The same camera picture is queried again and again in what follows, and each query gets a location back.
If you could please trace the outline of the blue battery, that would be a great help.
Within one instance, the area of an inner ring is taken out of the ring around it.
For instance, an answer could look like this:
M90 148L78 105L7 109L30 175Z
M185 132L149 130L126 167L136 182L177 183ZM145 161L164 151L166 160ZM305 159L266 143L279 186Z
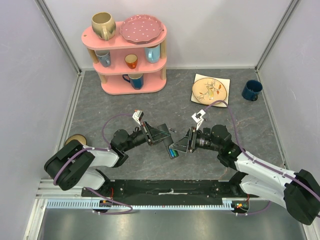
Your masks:
M174 158L175 157L175 153L173 152L172 149L169 149L170 155Z

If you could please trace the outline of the green battery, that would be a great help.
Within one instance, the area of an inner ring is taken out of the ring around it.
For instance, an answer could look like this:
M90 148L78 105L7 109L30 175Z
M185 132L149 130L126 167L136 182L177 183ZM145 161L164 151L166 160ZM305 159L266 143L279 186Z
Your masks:
M178 154L178 152L176 151L176 150L172 150L172 152L173 152L173 155L175 156L175 157L177 157L179 154Z

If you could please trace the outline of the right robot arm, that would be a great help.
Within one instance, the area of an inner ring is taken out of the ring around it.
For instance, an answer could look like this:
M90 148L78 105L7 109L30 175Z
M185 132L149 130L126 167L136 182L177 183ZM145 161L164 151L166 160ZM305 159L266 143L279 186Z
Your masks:
M169 147L184 153L196 149L216 151L219 162L240 175L240 179L229 184L229 191L235 197L244 193L261 197L282 206L294 219L308 226L319 216L320 185L309 171L295 172L254 156L232 141L224 125L203 130L191 127Z

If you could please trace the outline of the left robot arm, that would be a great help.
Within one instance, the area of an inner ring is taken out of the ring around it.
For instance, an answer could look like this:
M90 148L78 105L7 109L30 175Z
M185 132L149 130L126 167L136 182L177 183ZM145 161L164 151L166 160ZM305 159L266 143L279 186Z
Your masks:
M128 159L127 151L144 143L154 146L161 142L171 159L178 156L169 148L173 139L167 125L152 127L144 121L132 134L124 129L117 130L111 148L89 147L73 139L44 164L44 170L63 191L75 186L89 187L99 197L104 197L110 191L109 179L97 167L118 168Z

